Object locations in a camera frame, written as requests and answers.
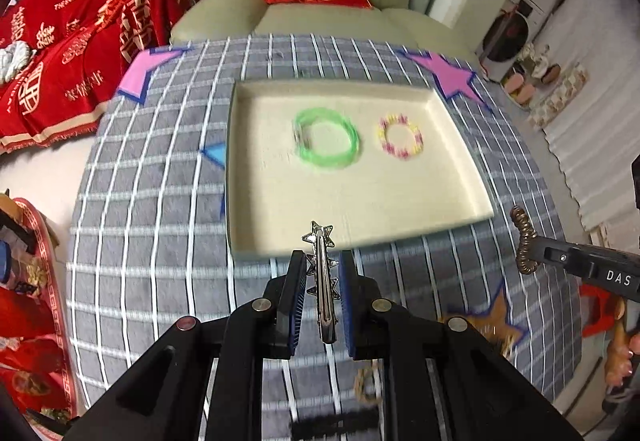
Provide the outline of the red printed blanket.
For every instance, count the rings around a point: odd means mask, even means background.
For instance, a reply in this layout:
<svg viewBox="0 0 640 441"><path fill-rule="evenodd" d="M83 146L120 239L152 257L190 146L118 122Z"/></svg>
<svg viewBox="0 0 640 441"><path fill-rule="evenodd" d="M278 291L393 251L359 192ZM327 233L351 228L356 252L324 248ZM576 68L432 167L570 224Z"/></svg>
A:
<svg viewBox="0 0 640 441"><path fill-rule="evenodd" d="M34 54L1 87L1 150L96 131L134 58L168 44L198 0L18 0L1 17L1 44Z"/></svg>

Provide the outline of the grey checkered tablecloth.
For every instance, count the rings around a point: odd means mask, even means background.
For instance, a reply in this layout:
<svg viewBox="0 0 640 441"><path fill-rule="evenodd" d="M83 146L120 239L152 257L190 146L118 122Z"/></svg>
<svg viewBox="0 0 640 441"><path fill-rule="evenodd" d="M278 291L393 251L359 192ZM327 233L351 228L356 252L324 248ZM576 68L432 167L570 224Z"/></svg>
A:
<svg viewBox="0 0 640 441"><path fill-rule="evenodd" d="M248 36L161 49L107 103L70 224L68 342L95 405L176 320L226 317L311 234L427 320L503 310L491 346L548 400L582 359L576 284L515 265L562 224L496 86L443 100L400 46Z"/></svg>

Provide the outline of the black snap hair clip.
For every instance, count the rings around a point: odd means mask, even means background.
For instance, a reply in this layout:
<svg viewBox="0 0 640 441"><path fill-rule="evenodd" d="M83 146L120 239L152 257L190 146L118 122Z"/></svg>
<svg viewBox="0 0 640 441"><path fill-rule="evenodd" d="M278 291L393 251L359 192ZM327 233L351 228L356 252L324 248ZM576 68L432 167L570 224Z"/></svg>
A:
<svg viewBox="0 0 640 441"><path fill-rule="evenodd" d="M326 440L350 433L378 429L378 409L358 409L330 415L306 417L292 421L292 440Z"/></svg>

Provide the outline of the beige jewelry tray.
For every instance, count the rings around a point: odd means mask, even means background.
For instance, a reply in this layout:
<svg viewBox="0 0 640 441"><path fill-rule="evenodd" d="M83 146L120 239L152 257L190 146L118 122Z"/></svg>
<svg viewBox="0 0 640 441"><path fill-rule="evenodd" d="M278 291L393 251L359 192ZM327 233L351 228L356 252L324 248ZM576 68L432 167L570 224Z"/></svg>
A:
<svg viewBox="0 0 640 441"><path fill-rule="evenodd" d="M326 169L301 161L293 120L340 112L360 154ZM332 225L337 248L380 245L492 218L491 201L449 104L425 86L346 80L235 85L226 161L227 232L238 258L285 257L310 224Z"/></svg>

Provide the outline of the silver star hair clip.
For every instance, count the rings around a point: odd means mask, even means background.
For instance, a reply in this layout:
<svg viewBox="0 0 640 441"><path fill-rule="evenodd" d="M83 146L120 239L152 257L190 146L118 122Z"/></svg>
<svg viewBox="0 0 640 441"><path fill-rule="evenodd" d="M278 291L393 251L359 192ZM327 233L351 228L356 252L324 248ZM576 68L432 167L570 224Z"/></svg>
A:
<svg viewBox="0 0 640 441"><path fill-rule="evenodd" d="M331 239L332 225L321 225L316 221L310 224L310 232L302 237L312 246L307 256L307 275L314 278L314 287L307 293L317 298L317 317L322 343L332 345L336 341L337 317L334 301L337 298L334 278L331 270L337 265L329 256L329 250L335 246Z"/></svg>

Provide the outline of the green plastic bangle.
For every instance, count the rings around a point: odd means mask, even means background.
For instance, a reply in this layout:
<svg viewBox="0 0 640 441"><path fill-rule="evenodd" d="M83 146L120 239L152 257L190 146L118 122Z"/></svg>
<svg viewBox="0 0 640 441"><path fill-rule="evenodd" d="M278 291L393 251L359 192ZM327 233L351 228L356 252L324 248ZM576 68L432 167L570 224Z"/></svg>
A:
<svg viewBox="0 0 640 441"><path fill-rule="evenodd" d="M295 152L311 166L340 169L353 164L360 154L360 136L340 112L324 107L301 110L293 120Z"/></svg>

